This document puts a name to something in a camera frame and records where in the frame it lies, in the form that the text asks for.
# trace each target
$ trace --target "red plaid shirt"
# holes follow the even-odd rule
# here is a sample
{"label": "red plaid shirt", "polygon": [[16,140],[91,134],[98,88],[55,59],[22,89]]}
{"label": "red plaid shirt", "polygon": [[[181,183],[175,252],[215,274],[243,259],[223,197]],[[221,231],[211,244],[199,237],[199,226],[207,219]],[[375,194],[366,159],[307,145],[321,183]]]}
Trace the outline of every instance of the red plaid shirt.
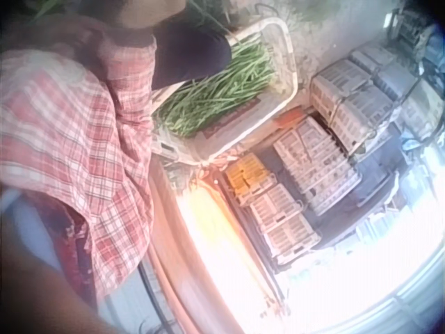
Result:
{"label": "red plaid shirt", "polygon": [[98,296],[137,267],[149,243],[155,49],[103,40],[104,80],[56,53],[2,54],[0,181],[80,214]]}

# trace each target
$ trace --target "red label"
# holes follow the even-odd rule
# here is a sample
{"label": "red label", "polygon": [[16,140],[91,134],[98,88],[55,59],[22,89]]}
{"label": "red label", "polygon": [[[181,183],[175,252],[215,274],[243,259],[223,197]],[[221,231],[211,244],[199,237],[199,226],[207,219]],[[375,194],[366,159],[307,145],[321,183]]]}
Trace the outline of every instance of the red label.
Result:
{"label": "red label", "polygon": [[231,121],[237,119],[239,116],[243,115],[244,113],[248,112],[250,109],[252,109],[254,106],[258,105],[261,100],[256,97],[254,99],[251,99],[249,102],[246,102],[242,106],[239,106],[235,111],[228,113],[226,116],[221,118],[218,122],[215,122],[211,126],[207,127],[206,129],[202,130],[202,133],[204,134],[204,137],[206,139],[209,139],[212,137],[216,132],[221,130],[223,127],[228,125]]}

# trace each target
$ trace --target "yellow crate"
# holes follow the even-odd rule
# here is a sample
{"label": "yellow crate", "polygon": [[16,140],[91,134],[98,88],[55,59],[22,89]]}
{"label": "yellow crate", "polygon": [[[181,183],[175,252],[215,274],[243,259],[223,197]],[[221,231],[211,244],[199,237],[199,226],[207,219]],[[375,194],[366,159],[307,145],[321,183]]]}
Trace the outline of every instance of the yellow crate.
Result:
{"label": "yellow crate", "polygon": [[253,153],[245,155],[225,171],[235,196],[241,205],[276,184],[275,176]]}

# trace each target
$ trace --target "red fabric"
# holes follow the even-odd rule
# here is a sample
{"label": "red fabric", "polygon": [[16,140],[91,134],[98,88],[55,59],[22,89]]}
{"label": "red fabric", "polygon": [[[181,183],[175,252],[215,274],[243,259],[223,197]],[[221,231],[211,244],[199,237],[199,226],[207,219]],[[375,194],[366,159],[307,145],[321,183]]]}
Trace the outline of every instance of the red fabric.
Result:
{"label": "red fabric", "polygon": [[0,181],[60,201],[71,220],[80,215],[88,228],[74,233],[89,230],[98,296],[137,267],[149,243],[155,49],[102,36],[101,80],[56,53],[1,55]]}

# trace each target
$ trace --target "green beans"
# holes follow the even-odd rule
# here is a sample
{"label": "green beans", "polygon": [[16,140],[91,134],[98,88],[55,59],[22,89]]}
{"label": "green beans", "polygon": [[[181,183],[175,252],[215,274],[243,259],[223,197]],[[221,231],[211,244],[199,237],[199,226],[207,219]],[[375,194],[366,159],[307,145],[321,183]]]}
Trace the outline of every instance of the green beans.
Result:
{"label": "green beans", "polygon": [[181,87],[156,112],[157,120],[179,136],[193,136],[256,97],[272,75],[266,48],[258,41],[242,41],[232,48],[225,70]]}

